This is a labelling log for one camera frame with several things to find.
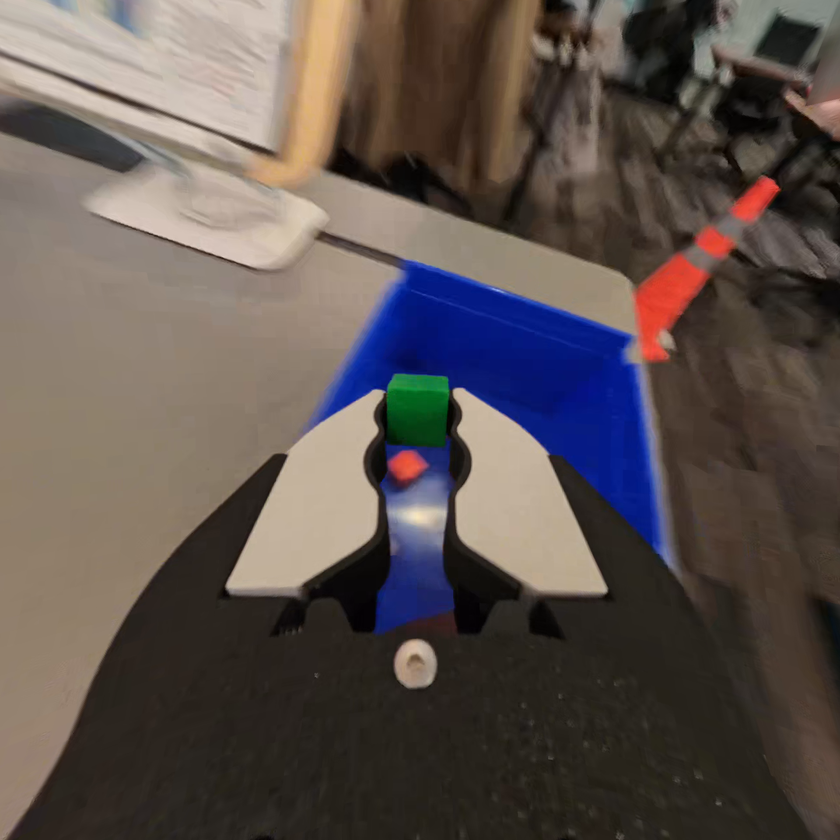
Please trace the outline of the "orange traffic cone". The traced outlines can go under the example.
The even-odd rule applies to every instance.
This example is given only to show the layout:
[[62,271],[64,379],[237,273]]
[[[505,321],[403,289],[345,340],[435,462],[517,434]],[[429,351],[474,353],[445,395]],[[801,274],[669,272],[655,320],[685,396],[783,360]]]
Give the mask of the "orange traffic cone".
[[645,362],[669,359],[669,335],[677,321],[779,191],[776,181],[762,175],[725,214],[706,224],[686,248],[636,288],[637,343]]

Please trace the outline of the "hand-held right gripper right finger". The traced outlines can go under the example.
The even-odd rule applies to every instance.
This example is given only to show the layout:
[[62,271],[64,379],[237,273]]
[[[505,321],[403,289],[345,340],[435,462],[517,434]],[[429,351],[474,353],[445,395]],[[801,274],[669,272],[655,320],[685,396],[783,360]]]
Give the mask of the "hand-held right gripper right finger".
[[451,393],[444,569],[477,599],[599,599],[605,578],[553,468],[524,427],[463,387]]

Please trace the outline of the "red wooden cube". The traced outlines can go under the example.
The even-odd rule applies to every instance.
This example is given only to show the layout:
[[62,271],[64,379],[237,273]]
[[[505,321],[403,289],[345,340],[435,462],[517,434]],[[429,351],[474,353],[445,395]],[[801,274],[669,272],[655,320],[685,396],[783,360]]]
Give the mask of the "red wooden cube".
[[429,470],[425,457],[414,449],[401,449],[386,461],[387,476],[396,487],[409,487]]

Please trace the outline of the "white and wooden book stand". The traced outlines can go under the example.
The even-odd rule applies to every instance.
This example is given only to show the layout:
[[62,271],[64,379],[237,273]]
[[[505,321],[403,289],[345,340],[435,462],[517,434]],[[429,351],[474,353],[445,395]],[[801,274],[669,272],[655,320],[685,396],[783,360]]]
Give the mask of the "white and wooden book stand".
[[253,270],[293,264],[329,221],[292,190],[327,163],[340,120],[359,2],[299,2],[285,128],[275,148],[233,140],[2,57],[2,91],[135,149],[135,174],[99,188],[100,217]]

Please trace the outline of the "printed instruction sheet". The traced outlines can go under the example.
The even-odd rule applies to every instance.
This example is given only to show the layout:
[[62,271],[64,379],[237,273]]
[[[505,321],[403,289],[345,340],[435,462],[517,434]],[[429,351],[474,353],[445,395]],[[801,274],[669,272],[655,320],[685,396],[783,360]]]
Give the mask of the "printed instruction sheet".
[[2,57],[272,149],[285,128],[298,7],[2,1]]

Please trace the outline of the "blue plastic bin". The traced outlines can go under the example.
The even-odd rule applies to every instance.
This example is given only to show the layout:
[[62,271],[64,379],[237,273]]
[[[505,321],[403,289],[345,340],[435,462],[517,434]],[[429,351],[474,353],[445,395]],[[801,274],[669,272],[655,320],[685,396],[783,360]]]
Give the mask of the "blue plastic bin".
[[410,263],[364,326],[311,425],[394,374],[442,375],[508,415],[564,462],[577,503],[602,498],[584,534],[609,549],[610,605],[563,607],[571,629],[639,644],[670,636],[685,608],[664,548],[648,412],[631,338],[563,309]]

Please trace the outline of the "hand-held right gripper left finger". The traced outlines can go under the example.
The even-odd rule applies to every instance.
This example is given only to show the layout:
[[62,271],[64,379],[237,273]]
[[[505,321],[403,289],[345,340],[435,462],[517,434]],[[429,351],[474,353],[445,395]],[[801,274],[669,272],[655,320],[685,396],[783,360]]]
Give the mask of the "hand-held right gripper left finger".
[[390,565],[382,482],[385,392],[374,389],[311,427],[288,451],[225,590],[306,597],[342,572]]

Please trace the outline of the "newspaper sheet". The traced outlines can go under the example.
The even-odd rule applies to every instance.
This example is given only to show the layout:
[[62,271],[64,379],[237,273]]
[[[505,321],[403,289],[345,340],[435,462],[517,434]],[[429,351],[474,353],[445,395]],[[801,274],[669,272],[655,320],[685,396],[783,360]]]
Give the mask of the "newspaper sheet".
[[539,74],[526,110],[532,137],[524,182],[578,183],[597,170],[603,78],[590,34],[573,28],[557,38],[535,35]]

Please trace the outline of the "green wooden cube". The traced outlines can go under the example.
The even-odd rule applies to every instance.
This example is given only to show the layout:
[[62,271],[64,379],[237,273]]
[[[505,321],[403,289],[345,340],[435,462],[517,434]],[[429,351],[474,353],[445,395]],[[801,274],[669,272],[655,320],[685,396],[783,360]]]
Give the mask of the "green wooden cube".
[[446,376],[395,373],[386,390],[387,443],[423,448],[446,446],[449,394]]

